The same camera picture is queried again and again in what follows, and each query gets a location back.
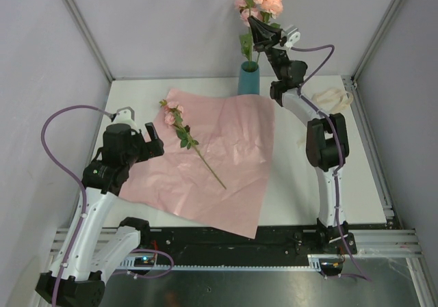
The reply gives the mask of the single pink flower stem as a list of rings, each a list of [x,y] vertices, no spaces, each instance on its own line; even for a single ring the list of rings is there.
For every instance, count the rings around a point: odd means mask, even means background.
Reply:
[[[180,148],[185,148],[186,150],[194,150],[201,161],[204,163],[205,167],[214,176],[214,178],[219,182],[223,189],[227,187],[214,172],[213,168],[208,164],[204,156],[199,150],[199,142],[192,137],[191,128],[183,120],[184,108],[178,102],[167,101],[162,99],[159,102],[160,107],[164,110],[164,122],[176,133],[176,136],[180,139]]]

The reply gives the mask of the pink flower bouquet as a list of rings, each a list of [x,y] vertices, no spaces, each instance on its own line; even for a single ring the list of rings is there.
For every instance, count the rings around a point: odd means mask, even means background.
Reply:
[[[283,12],[282,0],[236,0],[235,9],[239,12],[242,23],[248,28],[245,34],[239,35],[241,54],[246,58],[243,69],[255,72],[259,68],[259,56],[253,59],[254,38],[250,30],[248,18],[254,16],[262,23],[279,27],[274,22]]]

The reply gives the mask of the purple wrapping paper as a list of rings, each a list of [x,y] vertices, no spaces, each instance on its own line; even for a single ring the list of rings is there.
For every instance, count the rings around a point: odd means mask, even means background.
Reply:
[[[254,238],[268,186],[274,146],[274,103],[258,95],[214,98],[169,91],[183,109],[197,147],[185,148],[159,111],[160,157],[135,164],[123,200]]]

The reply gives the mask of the beige ribbon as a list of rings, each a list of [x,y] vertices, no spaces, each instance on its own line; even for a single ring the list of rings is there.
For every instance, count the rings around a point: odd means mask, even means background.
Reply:
[[[311,101],[317,105],[319,109],[323,109],[330,114],[337,114],[351,106],[354,97],[352,93],[342,90],[340,88],[331,87],[321,92],[314,92],[312,95],[308,95]],[[300,120],[304,125],[311,119],[312,112],[304,111],[300,114]],[[305,144],[305,135],[302,135],[297,141],[296,145],[298,149],[302,149]]]

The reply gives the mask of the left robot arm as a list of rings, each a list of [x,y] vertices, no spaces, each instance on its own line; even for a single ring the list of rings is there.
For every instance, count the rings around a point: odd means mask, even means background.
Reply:
[[[118,123],[107,126],[103,145],[84,169],[82,198],[63,246],[48,272],[41,273],[36,292],[52,306],[98,306],[110,274],[133,250],[143,252],[152,242],[149,222],[126,217],[116,234],[95,250],[103,223],[118,199],[129,171],[136,163],[164,154],[164,143],[155,126],[140,129]]]

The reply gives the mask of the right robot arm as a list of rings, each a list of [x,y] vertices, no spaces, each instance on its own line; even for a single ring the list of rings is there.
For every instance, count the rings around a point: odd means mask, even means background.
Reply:
[[[318,178],[320,208],[315,244],[324,253],[331,253],[348,236],[348,222],[342,208],[342,168],[350,153],[346,119],[341,113],[330,114],[317,106],[304,92],[310,80],[308,65],[291,60],[287,54],[298,40],[295,28],[282,30],[254,16],[248,17],[254,50],[265,53],[275,73],[270,97],[292,112],[307,127],[305,152]]]

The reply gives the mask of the teal conical vase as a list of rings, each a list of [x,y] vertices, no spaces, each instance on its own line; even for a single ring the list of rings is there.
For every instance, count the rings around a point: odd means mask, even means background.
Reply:
[[[260,75],[257,62],[245,61],[241,64],[237,94],[254,94],[259,95],[260,92]]]

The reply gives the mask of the right aluminium table rail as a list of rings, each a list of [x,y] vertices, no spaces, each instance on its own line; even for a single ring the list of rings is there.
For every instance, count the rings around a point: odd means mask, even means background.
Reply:
[[[397,210],[393,202],[391,192],[389,190],[388,182],[383,171],[383,165],[378,155],[376,142],[372,132],[368,116],[365,111],[362,98],[359,93],[359,86],[349,75],[342,75],[342,82],[345,90],[353,96],[351,105],[355,122],[358,126],[361,141],[365,149],[365,154],[370,164],[370,169],[379,198],[383,207],[386,220],[389,222],[399,221]]]

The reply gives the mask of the right aluminium frame post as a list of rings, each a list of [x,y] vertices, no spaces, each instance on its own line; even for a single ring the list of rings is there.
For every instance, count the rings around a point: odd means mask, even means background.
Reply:
[[[407,0],[391,0],[350,78],[357,82]]]

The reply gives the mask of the aluminium frame post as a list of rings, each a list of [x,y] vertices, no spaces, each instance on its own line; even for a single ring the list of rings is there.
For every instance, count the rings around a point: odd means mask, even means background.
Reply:
[[[77,2],[75,0],[62,0],[62,2],[107,82],[111,83],[114,80],[114,76],[101,52],[101,49],[96,43]]]
[[[391,0],[350,78],[357,82],[407,0]]]

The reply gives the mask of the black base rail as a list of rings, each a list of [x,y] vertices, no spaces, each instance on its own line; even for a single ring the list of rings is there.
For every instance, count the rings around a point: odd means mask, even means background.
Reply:
[[[152,228],[140,249],[156,248],[175,265],[305,266],[309,254],[357,253],[352,233],[326,238],[316,226],[260,226],[254,239],[210,227]]]

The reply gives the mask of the left aluminium frame post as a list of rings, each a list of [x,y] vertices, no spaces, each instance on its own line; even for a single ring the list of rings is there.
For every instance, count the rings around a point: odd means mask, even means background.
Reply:
[[[111,83],[114,80],[114,76],[101,52],[101,49],[96,43],[77,2],[75,0],[62,0],[62,2],[107,82]]]

